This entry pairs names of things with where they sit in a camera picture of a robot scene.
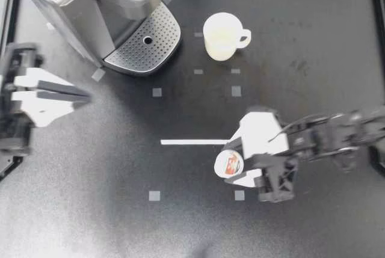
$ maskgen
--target black table surface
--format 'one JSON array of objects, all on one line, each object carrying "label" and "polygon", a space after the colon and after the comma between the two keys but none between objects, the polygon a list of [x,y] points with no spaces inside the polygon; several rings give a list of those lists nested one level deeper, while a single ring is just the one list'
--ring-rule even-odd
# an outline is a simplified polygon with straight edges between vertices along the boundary
[{"label": "black table surface", "polygon": [[[349,174],[328,160],[301,164],[296,198],[272,204],[253,189],[234,201],[242,188],[214,173],[220,147],[159,142],[229,138],[255,104],[287,121],[382,104],[372,0],[168,6],[183,42],[164,68],[148,78],[106,69],[96,82],[96,68],[21,0],[16,40],[39,43],[44,67],[91,92],[93,103],[34,130],[33,154],[0,183],[1,257],[383,257],[385,178],[366,152]],[[253,33],[223,63],[195,35],[219,11]],[[161,201],[149,202],[149,191]]]}]

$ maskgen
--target mug handle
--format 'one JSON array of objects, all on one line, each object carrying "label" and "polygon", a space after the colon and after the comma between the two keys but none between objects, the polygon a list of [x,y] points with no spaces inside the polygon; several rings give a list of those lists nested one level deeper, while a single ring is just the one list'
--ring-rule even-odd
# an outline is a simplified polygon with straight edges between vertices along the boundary
[{"label": "mug handle", "polygon": [[248,44],[251,42],[251,31],[249,29],[242,29],[241,38],[245,37],[246,39],[243,41],[239,41],[237,48],[243,49],[248,46]]}]

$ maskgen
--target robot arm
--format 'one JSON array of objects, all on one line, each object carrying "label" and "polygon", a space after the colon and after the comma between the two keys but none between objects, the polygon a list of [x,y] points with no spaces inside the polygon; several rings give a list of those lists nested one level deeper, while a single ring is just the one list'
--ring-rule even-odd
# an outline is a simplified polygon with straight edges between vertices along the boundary
[{"label": "robot arm", "polygon": [[0,61],[0,179],[30,153],[34,127],[90,102],[88,93],[40,68],[31,43],[10,44]]},{"label": "robot arm", "polygon": [[[241,153],[244,163],[242,172],[226,178],[225,182],[257,188],[261,201],[279,202],[294,197],[299,161],[332,158],[348,171],[353,168],[354,154],[361,146],[385,138],[385,106],[365,113],[311,115],[288,125],[266,108],[251,113],[254,114],[248,113],[241,120],[238,134],[223,148]],[[269,115],[263,123],[262,113]]]}]

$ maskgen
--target coffee maker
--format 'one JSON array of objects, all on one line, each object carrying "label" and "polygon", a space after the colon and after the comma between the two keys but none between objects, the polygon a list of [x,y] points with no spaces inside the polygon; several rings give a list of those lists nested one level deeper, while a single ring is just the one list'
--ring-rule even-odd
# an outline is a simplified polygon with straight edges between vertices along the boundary
[{"label": "coffee maker", "polygon": [[180,26],[162,0],[33,0],[96,66],[149,75],[178,47]]}]

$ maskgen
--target coffee maker base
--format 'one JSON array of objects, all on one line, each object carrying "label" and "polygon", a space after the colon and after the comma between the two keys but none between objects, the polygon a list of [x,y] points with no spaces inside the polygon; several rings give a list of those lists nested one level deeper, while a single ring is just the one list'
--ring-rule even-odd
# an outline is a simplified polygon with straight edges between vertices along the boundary
[{"label": "coffee maker base", "polygon": [[173,54],[181,36],[177,20],[161,2],[139,28],[104,59],[104,63],[118,72],[150,75]]}]

